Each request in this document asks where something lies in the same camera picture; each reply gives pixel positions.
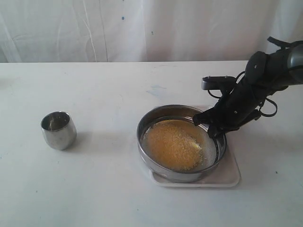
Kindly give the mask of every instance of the metal bowl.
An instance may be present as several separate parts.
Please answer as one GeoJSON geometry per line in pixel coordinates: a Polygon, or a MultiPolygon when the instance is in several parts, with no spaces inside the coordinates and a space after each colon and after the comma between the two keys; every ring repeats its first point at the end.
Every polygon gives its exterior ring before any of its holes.
{"type": "MultiPolygon", "coordinates": [[[[143,137],[152,125],[164,120],[183,120],[193,123],[193,116],[201,112],[201,110],[185,105],[164,105],[149,111],[140,120],[137,128],[138,148],[143,161],[151,170],[173,182],[193,182],[209,175],[217,167],[227,146],[225,134],[214,139],[214,144],[216,146],[214,162],[209,167],[198,170],[195,168],[191,171],[179,172],[168,169],[153,160],[149,155],[149,152],[144,150],[143,137]]],[[[199,127],[207,131],[206,125],[199,125],[199,127]]]]}

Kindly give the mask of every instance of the cup rim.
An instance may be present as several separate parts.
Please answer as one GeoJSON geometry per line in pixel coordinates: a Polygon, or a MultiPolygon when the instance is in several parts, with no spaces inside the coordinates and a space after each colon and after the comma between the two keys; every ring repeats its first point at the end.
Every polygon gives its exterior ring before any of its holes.
{"type": "Polygon", "coordinates": [[[49,113],[48,115],[46,115],[46,116],[42,119],[42,121],[41,121],[41,123],[40,123],[40,126],[41,126],[41,128],[42,128],[44,131],[60,131],[60,130],[64,129],[65,127],[67,127],[68,124],[70,123],[70,121],[71,121],[71,116],[70,116],[67,112],[65,112],[65,111],[54,111],[54,112],[49,113]],[[52,114],[55,114],[55,113],[63,113],[63,114],[66,114],[66,115],[68,116],[68,122],[67,122],[63,127],[59,128],[59,129],[56,129],[56,130],[48,130],[48,129],[45,129],[45,128],[42,126],[43,121],[44,121],[48,116],[50,116],[50,115],[52,115],[52,114]]]}

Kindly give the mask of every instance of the yellow grain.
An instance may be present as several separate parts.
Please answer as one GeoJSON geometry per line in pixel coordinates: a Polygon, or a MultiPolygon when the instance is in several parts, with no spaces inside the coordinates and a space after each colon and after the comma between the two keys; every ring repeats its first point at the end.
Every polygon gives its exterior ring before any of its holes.
{"type": "Polygon", "coordinates": [[[177,171],[190,170],[202,160],[199,128],[180,120],[166,120],[153,125],[146,135],[147,146],[154,160],[177,171]]]}

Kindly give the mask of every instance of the white curtain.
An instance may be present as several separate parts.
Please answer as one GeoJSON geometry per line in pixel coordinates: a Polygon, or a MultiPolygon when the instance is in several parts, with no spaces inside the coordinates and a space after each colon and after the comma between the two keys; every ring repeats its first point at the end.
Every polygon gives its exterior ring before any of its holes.
{"type": "Polygon", "coordinates": [[[303,39],[303,0],[1,0],[0,62],[220,61],[303,39]]]}

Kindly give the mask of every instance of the bowl rim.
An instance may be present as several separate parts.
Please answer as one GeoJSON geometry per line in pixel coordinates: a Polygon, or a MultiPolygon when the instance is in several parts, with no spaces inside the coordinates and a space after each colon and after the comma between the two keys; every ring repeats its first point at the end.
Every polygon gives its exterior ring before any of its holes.
{"type": "Polygon", "coordinates": [[[179,104],[170,104],[170,105],[162,105],[162,106],[157,106],[155,108],[153,108],[152,110],[150,110],[148,113],[146,113],[142,118],[141,120],[139,121],[138,123],[138,126],[137,126],[137,143],[138,143],[138,146],[140,148],[140,150],[142,151],[142,153],[151,161],[153,162],[155,165],[165,169],[166,171],[168,172],[172,172],[172,173],[178,173],[178,174],[183,174],[183,175],[193,175],[193,174],[200,174],[200,173],[203,173],[203,172],[206,172],[210,169],[212,169],[213,167],[215,167],[217,164],[219,164],[219,162],[221,161],[221,159],[223,158],[225,152],[226,152],[226,149],[227,149],[227,139],[226,139],[226,135],[225,133],[222,134],[223,136],[223,140],[224,140],[224,143],[225,143],[225,147],[224,147],[224,150],[223,150],[223,154],[221,155],[221,157],[215,161],[211,166],[205,168],[205,169],[202,169],[202,170],[196,170],[196,171],[193,171],[193,172],[182,172],[182,171],[177,171],[177,170],[172,170],[172,169],[169,169],[167,167],[164,167],[162,165],[160,165],[159,163],[157,163],[153,158],[151,158],[143,149],[142,145],[141,145],[141,136],[139,135],[139,126],[140,124],[142,123],[143,119],[148,116],[150,113],[158,110],[158,109],[162,109],[164,107],[184,107],[184,108],[189,108],[189,109],[192,109],[192,110],[195,110],[195,111],[198,111],[200,113],[202,113],[203,111],[202,110],[199,110],[197,108],[194,108],[194,107],[191,107],[191,106],[188,106],[188,105],[179,105],[179,104]]]}

